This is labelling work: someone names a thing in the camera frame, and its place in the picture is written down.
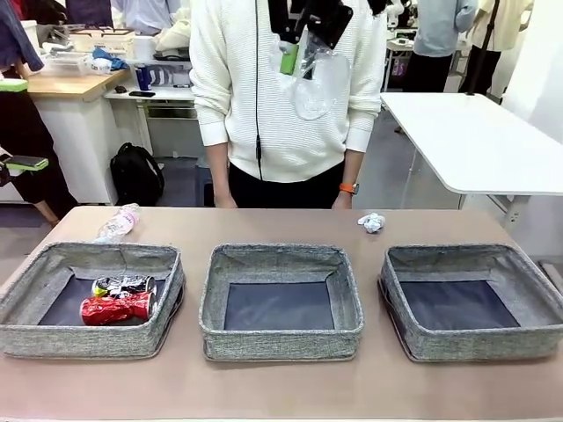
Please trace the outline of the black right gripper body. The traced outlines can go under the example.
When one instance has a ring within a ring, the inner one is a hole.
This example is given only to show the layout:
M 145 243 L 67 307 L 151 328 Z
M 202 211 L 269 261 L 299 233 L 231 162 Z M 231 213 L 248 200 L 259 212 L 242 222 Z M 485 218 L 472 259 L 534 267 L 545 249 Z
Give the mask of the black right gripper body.
M 268 0 L 270 28 L 282 41 L 296 44 L 303 29 L 322 44 L 335 48 L 353 17 L 353 9 L 341 1 L 292 1 L 290 8 L 283 0 Z

